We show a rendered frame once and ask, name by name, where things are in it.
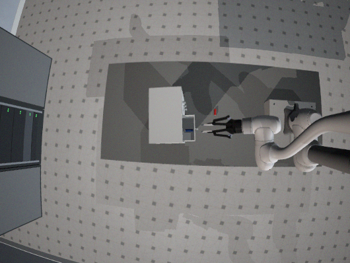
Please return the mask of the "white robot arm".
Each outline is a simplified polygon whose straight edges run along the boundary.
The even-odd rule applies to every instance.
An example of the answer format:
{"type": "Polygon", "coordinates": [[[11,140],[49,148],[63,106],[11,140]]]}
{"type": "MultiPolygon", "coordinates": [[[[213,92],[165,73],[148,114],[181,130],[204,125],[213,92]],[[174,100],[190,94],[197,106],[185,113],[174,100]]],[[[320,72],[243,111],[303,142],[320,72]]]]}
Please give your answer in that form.
{"type": "Polygon", "coordinates": [[[284,113],[283,133],[293,133],[295,139],[284,148],[273,142],[273,134],[281,131],[278,117],[262,115],[241,121],[243,134],[255,135],[255,158],[260,169],[269,170],[279,159],[293,156],[296,168],[302,172],[323,165],[350,174],[350,150],[324,147],[318,142],[318,136],[326,132],[350,135],[350,110],[322,118],[313,109],[299,110],[298,103],[295,103],[293,110],[285,108],[284,113]]]}

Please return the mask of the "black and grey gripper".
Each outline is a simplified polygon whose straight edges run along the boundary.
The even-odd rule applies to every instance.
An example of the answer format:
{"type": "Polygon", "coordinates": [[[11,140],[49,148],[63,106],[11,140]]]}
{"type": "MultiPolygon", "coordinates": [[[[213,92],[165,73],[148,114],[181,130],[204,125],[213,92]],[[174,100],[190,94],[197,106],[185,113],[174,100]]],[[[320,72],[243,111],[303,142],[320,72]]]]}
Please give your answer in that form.
{"type": "Polygon", "coordinates": [[[242,120],[233,120],[231,117],[228,115],[223,118],[217,118],[214,119],[212,123],[207,123],[207,124],[201,124],[201,126],[213,126],[213,125],[219,125],[219,126],[226,126],[226,129],[221,129],[221,130],[208,130],[208,131],[201,131],[201,132],[207,132],[207,133],[213,133],[214,136],[221,136],[221,137],[227,137],[231,138],[232,134],[234,133],[242,133],[242,128],[241,128],[241,121],[242,120]],[[227,123],[216,123],[221,120],[229,120],[227,123]],[[230,134],[228,135],[223,135],[223,134],[216,134],[217,132],[229,132],[230,134]]]}

